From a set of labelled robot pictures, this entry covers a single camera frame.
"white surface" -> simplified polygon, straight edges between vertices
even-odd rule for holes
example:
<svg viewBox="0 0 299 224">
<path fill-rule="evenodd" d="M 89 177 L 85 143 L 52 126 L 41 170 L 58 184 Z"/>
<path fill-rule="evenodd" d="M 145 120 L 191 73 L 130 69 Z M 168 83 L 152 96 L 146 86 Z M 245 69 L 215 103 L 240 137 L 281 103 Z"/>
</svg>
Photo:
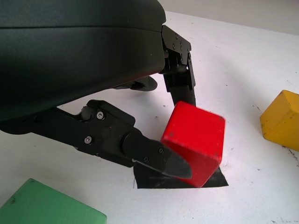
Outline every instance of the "white surface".
<svg viewBox="0 0 299 224">
<path fill-rule="evenodd" d="M 104 212 L 108 224 L 298 223 L 299 162 L 262 137 L 259 116 L 281 90 L 299 92 L 299 36 L 175 13 L 167 18 L 192 43 L 197 105 L 227 119 L 221 169 L 229 186 L 137 189 L 132 169 L 35 134 L 1 132 L 0 204 L 34 178 Z M 153 77 L 159 83 L 153 92 L 107 90 L 62 108 L 78 113 L 88 100 L 104 99 L 158 140 L 173 105 L 163 77 Z"/>
<path fill-rule="evenodd" d="M 299 35 L 298 0 L 159 0 L 167 11 Z"/>
</svg>

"metal bracket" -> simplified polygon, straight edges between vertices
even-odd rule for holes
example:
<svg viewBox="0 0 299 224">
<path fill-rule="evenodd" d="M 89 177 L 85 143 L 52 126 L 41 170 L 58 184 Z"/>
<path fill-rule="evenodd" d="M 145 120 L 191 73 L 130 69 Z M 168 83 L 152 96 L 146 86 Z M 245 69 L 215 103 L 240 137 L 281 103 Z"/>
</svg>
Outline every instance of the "metal bracket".
<svg viewBox="0 0 299 224">
<path fill-rule="evenodd" d="M 195 78 L 191 60 L 191 44 L 167 26 L 162 27 L 165 55 L 164 75 L 167 92 L 171 93 L 174 105 L 185 101 L 196 105 Z"/>
</svg>

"scuff mark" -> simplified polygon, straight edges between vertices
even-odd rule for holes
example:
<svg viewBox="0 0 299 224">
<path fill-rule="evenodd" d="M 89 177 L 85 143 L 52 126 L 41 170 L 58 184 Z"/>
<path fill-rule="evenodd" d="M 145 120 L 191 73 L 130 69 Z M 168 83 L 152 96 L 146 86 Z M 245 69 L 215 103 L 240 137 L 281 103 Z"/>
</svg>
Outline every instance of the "scuff mark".
<svg viewBox="0 0 299 224">
<path fill-rule="evenodd" d="M 295 153 L 293 153 L 289 148 L 288 150 L 290 151 L 290 153 L 293 155 L 294 159 L 297 161 L 297 167 L 299 167 L 299 160 L 298 158 L 295 156 Z"/>
</svg>

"wooden block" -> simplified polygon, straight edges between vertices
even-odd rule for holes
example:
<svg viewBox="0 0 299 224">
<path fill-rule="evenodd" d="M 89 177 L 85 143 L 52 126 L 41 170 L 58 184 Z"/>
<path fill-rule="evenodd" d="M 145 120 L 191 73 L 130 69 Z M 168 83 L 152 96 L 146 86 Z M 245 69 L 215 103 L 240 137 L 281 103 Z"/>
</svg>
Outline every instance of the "wooden block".
<svg viewBox="0 0 299 224">
<path fill-rule="evenodd" d="M 299 95 L 282 90 L 261 115 L 265 139 L 299 151 Z"/>
<path fill-rule="evenodd" d="M 178 102 L 161 142 L 184 157 L 192 169 L 191 179 L 181 179 L 202 187 L 222 160 L 225 119 L 193 105 Z"/>
<path fill-rule="evenodd" d="M 29 179 L 0 209 L 0 224 L 105 224 L 107 217 Z"/>
</svg>

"black bracket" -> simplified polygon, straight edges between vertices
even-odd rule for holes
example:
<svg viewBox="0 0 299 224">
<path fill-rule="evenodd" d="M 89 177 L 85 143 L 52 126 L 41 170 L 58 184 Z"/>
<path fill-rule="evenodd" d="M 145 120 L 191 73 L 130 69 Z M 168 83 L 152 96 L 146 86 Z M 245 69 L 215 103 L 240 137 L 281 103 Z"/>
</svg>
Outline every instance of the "black bracket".
<svg viewBox="0 0 299 224">
<path fill-rule="evenodd" d="M 0 123 L 10 134 L 36 133 L 78 151 L 132 167 L 135 162 L 170 176 L 191 177 L 188 163 L 134 128 L 135 118 L 106 101 L 91 100 L 78 115 L 58 108 Z"/>
<path fill-rule="evenodd" d="M 185 101 L 196 105 L 195 78 L 191 61 L 191 44 L 167 26 L 162 27 L 165 55 L 164 75 L 167 92 L 171 93 L 174 105 Z"/>
</svg>

